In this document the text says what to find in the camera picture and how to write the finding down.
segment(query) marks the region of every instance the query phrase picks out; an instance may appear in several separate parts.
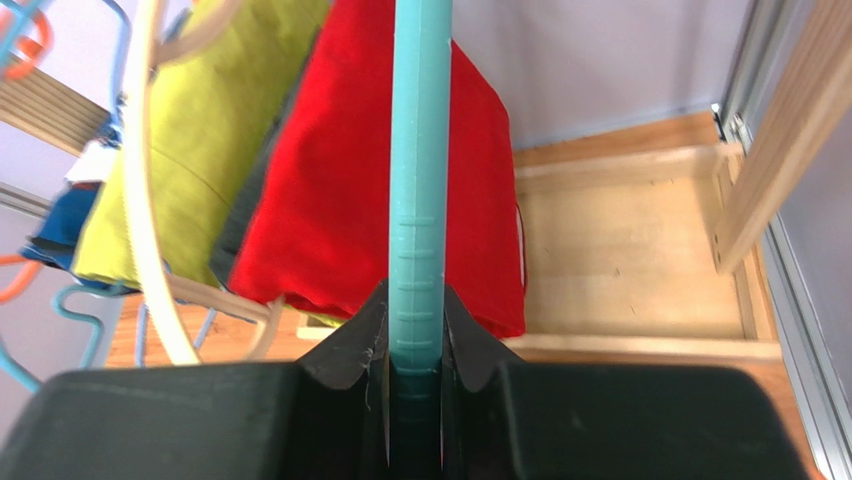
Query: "wooden post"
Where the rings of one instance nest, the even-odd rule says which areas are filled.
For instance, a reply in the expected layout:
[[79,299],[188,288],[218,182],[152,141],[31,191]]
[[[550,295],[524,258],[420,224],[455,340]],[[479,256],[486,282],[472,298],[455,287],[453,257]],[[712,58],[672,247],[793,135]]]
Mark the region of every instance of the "wooden post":
[[729,273],[852,103],[852,1],[817,0],[714,229],[716,267]]

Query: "wooden floor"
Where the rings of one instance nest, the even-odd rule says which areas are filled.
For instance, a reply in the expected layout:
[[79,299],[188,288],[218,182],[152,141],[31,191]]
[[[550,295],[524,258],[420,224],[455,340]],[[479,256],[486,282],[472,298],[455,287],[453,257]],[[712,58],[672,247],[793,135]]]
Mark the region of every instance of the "wooden floor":
[[[716,127],[709,113],[681,117],[679,119],[657,122],[633,129],[621,130],[613,134],[581,138],[572,141],[571,149],[558,148],[529,150],[523,156],[516,157],[520,165],[542,165],[566,160],[565,152],[570,151],[576,158],[617,155],[637,151],[675,148],[687,145],[712,145],[718,142]],[[108,367],[132,367],[134,365],[134,345],[136,338],[136,311],[139,297],[127,300],[107,360]],[[201,327],[206,310],[199,307],[179,307],[184,324],[192,335]],[[267,360],[291,360],[308,351],[314,343],[296,338],[297,315],[285,311],[281,319],[278,334],[267,355]],[[217,320],[201,349],[205,362],[238,361],[248,348],[254,326],[223,315]],[[149,366],[169,365],[165,351],[157,339],[156,332],[149,325],[147,338],[146,363]],[[636,357],[630,355],[590,355],[559,353],[548,358],[528,358],[531,361],[555,361],[572,363],[668,363],[668,364],[719,364],[718,361],[705,361],[696,358],[677,358],[662,356]],[[803,463],[812,478],[823,478],[817,471],[810,446],[807,441],[802,420],[796,405],[787,371],[779,361],[730,361],[723,365],[739,368],[749,373],[771,397],[790,438],[796,445]]]

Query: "teal tube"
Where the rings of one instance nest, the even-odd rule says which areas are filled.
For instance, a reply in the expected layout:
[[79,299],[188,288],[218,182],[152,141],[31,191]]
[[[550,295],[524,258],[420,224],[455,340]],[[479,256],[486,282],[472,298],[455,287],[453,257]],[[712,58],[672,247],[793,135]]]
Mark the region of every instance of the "teal tube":
[[388,272],[394,478],[440,472],[451,36],[452,0],[397,0]]

